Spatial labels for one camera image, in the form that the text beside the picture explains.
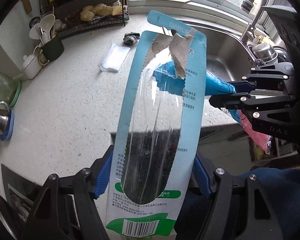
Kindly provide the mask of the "green tray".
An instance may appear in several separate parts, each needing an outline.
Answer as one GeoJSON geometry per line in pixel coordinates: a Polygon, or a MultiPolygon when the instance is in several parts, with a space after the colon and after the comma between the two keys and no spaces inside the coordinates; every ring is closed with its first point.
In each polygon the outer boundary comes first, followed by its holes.
{"type": "Polygon", "coordinates": [[[9,107],[13,107],[16,104],[16,102],[19,98],[19,95],[21,93],[21,88],[22,88],[22,83],[20,80],[18,80],[17,81],[17,90],[15,91],[14,98],[13,98],[12,102],[9,104],[9,107]]]}

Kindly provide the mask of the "white ladle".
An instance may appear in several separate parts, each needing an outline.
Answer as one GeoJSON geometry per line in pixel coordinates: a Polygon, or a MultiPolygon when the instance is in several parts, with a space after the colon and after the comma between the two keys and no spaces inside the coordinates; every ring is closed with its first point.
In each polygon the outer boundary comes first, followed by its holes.
{"type": "Polygon", "coordinates": [[[38,24],[40,31],[42,32],[42,39],[44,44],[51,40],[50,31],[55,23],[55,16],[53,14],[48,14],[38,24]]]}

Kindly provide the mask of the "stainless steel sink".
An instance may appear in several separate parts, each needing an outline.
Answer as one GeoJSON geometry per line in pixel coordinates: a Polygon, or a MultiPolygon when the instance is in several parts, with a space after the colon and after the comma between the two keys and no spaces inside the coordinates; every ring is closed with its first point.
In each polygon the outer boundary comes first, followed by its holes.
{"type": "Polygon", "coordinates": [[[191,25],[206,36],[206,70],[226,82],[240,81],[255,67],[255,58],[247,46],[232,33],[215,27],[191,25]]]}

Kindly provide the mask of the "white spatula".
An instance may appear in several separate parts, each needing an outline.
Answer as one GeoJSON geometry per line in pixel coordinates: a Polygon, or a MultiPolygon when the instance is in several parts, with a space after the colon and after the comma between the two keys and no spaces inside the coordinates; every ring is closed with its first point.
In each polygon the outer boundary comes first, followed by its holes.
{"type": "Polygon", "coordinates": [[[39,36],[38,36],[38,33],[37,33],[37,27],[40,27],[40,24],[39,23],[36,23],[30,30],[29,32],[29,37],[33,40],[39,40],[39,36]]]}

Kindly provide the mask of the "white tissue pack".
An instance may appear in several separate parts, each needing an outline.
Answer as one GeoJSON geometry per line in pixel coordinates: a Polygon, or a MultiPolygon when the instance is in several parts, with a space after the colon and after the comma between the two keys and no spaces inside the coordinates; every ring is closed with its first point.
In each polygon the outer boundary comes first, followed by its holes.
{"type": "Polygon", "coordinates": [[[117,73],[125,61],[129,51],[129,47],[117,46],[113,43],[101,63],[98,65],[100,70],[103,72],[117,73]]]}

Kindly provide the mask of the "blue toothbrush blister pack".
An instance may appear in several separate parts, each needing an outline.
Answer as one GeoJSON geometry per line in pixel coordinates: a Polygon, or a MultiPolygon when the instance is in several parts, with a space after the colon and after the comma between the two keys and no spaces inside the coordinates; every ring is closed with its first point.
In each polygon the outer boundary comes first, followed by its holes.
{"type": "Polygon", "coordinates": [[[129,238],[167,236],[183,205],[202,127],[204,90],[195,97],[160,91],[154,70],[173,61],[185,79],[206,73],[206,36],[158,11],[150,24],[174,31],[141,34],[114,144],[106,227],[129,238]]]}

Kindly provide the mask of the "blue saucer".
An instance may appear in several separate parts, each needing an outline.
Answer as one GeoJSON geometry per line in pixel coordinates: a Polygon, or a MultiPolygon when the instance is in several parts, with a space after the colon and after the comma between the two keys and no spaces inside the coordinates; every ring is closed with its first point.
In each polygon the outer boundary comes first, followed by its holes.
{"type": "Polygon", "coordinates": [[[12,133],[13,133],[14,120],[15,120],[14,113],[10,109],[8,125],[7,125],[4,133],[0,136],[0,141],[8,141],[8,140],[10,140],[10,138],[12,136],[12,133]]]}

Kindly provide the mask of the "blue plastic bag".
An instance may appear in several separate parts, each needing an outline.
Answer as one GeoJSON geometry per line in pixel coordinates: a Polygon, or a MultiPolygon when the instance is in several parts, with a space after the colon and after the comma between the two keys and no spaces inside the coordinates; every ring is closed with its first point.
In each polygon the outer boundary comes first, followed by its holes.
{"type": "Polygon", "coordinates": [[[158,66],[152,76],[160,91],[173,95],[195,97],[199,90],[201,92],[204,90],[205,96],[236,93],[234,85],[208,72],[196,77],[196,73],[190,71],[189,76],[182,79],[176,75],[173,61],[158,66]]]}

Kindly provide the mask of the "ginger root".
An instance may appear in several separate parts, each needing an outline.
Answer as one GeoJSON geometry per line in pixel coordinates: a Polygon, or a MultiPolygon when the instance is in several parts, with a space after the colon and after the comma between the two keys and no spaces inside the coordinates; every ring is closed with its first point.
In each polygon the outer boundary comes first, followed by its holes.
{"type": "Polygon", "coordinates": [[[116,16],[122,13],[122,6],[108,6],[103,3],[97,4],[95,6],[88,5],[84,7],[80,13],[80,19],[84,22],[89,22],[94,19],[95,16],[116,16]]]}

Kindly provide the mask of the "steel bowl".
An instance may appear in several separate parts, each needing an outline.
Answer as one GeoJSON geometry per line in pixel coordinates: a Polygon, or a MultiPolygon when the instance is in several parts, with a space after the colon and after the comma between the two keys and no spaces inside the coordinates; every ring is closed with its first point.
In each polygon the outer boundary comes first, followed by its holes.
{"type": "Polygon", "coordinates": [[[256,44],[252,47],[255,57],[262,60],[265,64],[278,63],[278,54],[274,48],[267,43],[256,44]]]}

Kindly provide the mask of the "glass carafe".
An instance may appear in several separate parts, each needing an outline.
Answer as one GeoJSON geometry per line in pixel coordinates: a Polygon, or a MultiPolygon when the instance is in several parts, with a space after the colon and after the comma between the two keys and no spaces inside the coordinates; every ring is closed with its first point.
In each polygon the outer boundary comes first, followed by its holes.
{"type": "Polygon", "coordinates": [[[0,71],[0,101],[5,101],[10,105],[15,97],[17,88],[17,83],[0,71]]]}

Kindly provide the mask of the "pink plastic bag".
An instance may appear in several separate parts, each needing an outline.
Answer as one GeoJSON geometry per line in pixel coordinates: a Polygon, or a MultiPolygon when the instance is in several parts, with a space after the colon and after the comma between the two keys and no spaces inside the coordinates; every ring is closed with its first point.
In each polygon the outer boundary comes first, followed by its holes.
{"type": "Polygon", "coordinates": [[[252,128],[252,124],[243,114],[243,112],[241,110],[238,110],[237,112],[244,131],[249,135],[249,137],[251,137],[251,139],[256,143],[257,146],[262,148],[262,150],[266,154],[269,154],[271,149],[271,136],[254,131],[252,128]]]}

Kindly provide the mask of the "grey rag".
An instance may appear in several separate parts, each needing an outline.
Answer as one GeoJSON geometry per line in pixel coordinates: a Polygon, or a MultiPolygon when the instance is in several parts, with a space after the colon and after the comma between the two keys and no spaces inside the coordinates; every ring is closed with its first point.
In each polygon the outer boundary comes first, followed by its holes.
{"type": "Polygon", "coordinates": [[[136,42],[140,39],[140,33],[135,33],[135,32],[131,32],[131,33],[125,33],[124,38],[123,38],[123,43],[126,46],[134,46],[134,44],[136,44],[136,42]]]}

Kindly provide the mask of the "person blue trouser legs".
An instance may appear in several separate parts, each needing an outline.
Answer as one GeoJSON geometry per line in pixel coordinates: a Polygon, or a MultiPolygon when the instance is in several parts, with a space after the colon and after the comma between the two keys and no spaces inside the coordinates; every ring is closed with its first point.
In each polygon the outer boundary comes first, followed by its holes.
{"type": "MultiPolygon", "coordinates": [[[[300,239],[300,170],[258,168],[255,174],[274,208],[284,239],[300,239]]],[[[196,239],[207,216],[210,200],[198,188],[187,190],[174,225],[176,239],[196,239]]]]}

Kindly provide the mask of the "dark green utensil mug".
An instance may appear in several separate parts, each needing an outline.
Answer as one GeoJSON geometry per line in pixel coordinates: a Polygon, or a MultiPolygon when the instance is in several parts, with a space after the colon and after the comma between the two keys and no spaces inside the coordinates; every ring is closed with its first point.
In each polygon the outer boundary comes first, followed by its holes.
{"type": "Polygon", "coordinates": [[[43,67],[57,60],[64,52],[64,45],[58,34],[56,34],[49,42],[44,44],[38,56],[38,63],[43,67]]]}

